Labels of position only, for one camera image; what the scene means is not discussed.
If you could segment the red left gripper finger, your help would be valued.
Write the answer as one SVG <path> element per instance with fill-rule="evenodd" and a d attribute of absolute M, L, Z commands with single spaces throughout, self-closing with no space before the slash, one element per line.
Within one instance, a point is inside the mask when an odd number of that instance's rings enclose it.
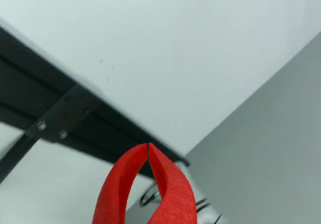
<path fill-rule="evenodd" d="M 126 205 L 133 181 L 147 160 L 147 144 L 131 148 L 117 160 L 99 193 L 93 223 L 125 223 Z"/>

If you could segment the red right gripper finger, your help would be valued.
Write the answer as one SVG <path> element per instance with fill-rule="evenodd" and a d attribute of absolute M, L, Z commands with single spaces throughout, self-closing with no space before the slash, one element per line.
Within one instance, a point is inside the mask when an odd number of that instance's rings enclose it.
<path fill-rule="evenodd" d="M 162 199 L 148 222 L 197 223 L 195 197 L 183 172 L 152 143 L 148 157 Z"/>

